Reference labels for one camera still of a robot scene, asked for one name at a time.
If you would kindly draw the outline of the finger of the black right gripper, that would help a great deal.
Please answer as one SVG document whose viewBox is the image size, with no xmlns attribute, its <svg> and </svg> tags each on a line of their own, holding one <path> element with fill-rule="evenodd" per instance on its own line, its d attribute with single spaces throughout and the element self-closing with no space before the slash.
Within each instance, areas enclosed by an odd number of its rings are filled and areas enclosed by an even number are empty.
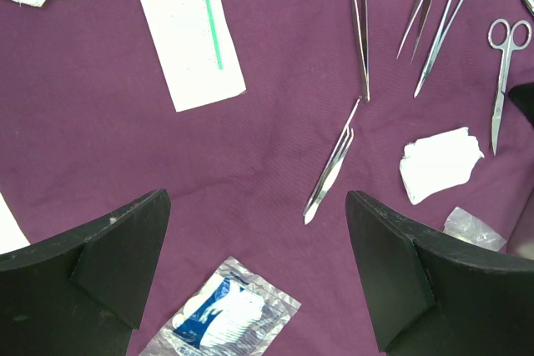
<svg viewBox="0 0 534 356">
<path fill-rule="evenodd" d="M 534 82 L 514 86 L 507 96 L 527 121 L 534 126 Z"/>
</svg>

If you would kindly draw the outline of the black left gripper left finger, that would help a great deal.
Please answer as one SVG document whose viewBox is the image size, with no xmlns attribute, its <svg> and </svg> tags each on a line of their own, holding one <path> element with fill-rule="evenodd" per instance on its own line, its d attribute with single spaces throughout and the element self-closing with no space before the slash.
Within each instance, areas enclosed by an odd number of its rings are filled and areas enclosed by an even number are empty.
<svg viewBox="0 0 534 356">
<path fill-rule="evenodd" d="M 169 223 L 164 189 L 1 257 L 3 355 L 124 355 Z"/>
</svg>

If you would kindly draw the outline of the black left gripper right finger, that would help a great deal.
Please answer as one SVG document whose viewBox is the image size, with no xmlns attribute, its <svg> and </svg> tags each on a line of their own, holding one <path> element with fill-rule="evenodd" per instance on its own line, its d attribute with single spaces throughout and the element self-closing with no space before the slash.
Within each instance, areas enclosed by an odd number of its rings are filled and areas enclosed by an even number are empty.
<svg viewBox="0 0 534 356">
<path fill-rule="evenodd" d="M 533 263 L 428 227 L 361 191 L 345 199 L 378 349 L 389 355 L 530 355 Z"/>
</svg>

